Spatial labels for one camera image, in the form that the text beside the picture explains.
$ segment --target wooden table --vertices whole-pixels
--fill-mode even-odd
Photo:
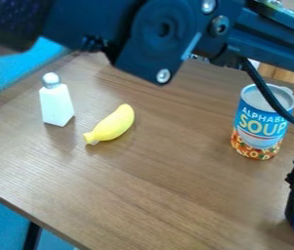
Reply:
[[[76,110],[64,128],[40,116],[40,73],[53,69]],[[268,162],[230,147],[246,74],[191,61],[159,88],[101,56],[40,73],[0,95],[3,204],[80,248],[294,249],[283,216],[294,127]],[[136,111],[132,129],[85,146],[82,134],[123,103]]]

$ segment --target can lid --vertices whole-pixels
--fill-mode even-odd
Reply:
[[[42,85],[43,85],[43,87],[45,87],[47,89],[57,88],[60,86],[60,84],[61,84],[61,79],[54,72],[46,73],[42,77]]]
[[[276,86],[274,84],[268,84],[268,86],[277,98],[277,100],[286,110],[289,111],[294,108],[294,95],[291,89],[287,87]],[[241,91],[241,97],[248,104],[257,109],[267,112],[275,112],[270,104],[265,100],[255,84],[246,86]]]

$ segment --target black cable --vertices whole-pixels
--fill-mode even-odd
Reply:
[[[257,88],[262,93],[266,101],[270,104],[270,106],[284,119],[294,124],[294,116],[289,113],[277,100],[274,96],[273,92],[270,90],[269,86],[266,84],[263,77],[257,71],[257,69],[252,65],[251,61],[246,58],[241,59],[241,64],[243,66],[243,70],[246,71],[253,82],[257,85]]]

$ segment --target can label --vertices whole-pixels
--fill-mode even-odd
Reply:
[[[233,122],[231,145],[243,156],[268,160],[278,153],[287,127],[288,122],[276,112],[257,109],[241,99]]]

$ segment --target blue object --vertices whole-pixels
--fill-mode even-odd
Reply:
[[[26,53],[0,57],[0,92],[67,53],[63,46],[40,38]]]

